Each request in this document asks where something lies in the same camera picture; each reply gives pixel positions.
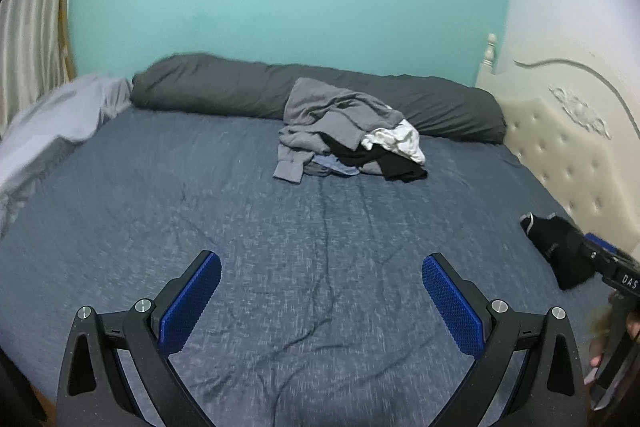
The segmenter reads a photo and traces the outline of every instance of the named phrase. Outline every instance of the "headboard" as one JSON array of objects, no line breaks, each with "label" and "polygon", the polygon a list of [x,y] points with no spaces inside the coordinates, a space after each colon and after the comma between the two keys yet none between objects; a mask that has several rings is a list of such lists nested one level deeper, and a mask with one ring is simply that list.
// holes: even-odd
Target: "headboard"
[{"label": "headboard", "polygon": [[583,232],[640,256],[640,104],[595,53],[551,39],[506,50],[489,35],[476,86],[498,101],[505,145]]}]

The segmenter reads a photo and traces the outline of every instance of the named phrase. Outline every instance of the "dark gray pillow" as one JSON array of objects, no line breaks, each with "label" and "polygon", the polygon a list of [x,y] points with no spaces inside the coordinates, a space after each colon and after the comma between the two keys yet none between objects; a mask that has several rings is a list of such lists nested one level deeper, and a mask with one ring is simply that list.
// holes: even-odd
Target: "dark gray pillow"
[{"label": "dark gray pillow", "polygon": [[208,54],[174,55],[133,77],[140,108],[282,119],[301,76],[366,92],[404,114],[428,136],[502,143],[500,106],[482,89],[436,76],[377,76],[314,66],[270,66]]}]

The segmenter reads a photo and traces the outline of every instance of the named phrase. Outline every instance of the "mattress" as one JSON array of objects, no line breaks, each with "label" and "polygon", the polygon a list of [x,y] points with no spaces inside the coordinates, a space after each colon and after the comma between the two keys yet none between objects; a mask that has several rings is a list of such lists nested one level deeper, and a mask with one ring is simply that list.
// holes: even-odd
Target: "mattress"
[{"label": "mattress", "polygon": [[222,282],[171,361],[218,427],[428,425],[472,363],[422,287],[434,251],[489,299],[562,306],[585,344],[607,287],[558,289],[518,218],[564,213],[506,147],[422,137],[427,180],[292,185],[271,177],[281,126],[130,108],[38,182],[0,243],[0,345],[33,385],[55,398],[80,306],[128,309],[202,249]]}]

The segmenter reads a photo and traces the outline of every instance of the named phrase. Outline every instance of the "striped curtain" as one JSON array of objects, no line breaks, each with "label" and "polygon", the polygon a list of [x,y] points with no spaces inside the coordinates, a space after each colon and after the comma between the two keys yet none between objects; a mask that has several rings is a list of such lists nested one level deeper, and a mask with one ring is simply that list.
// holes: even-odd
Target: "striped curtain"
[{"label": "striped curtain", "polygon": [[75,76],[66,0],[0,1],[0,136],[21,109]]}]

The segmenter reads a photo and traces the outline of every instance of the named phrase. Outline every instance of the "white garment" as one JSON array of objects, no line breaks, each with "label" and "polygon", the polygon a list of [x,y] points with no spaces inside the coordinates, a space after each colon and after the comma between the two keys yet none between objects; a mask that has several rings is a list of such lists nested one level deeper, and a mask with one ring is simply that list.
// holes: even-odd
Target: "white garment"
[{"label": "white garment", "polygon": [[406,120],[402,120],[393,129],[374,129],[370,134],[366,134],[360,143],[367,151],[370,151],[374,145],[380,145],[389,152],[409,158],[418,165],[424,165],[420,135]]},{"label": "white garment", "polygon": [[0,141],[0,237],[48,174],[103,123],[129,107],[126,78],[88,74],[16,115]]}]

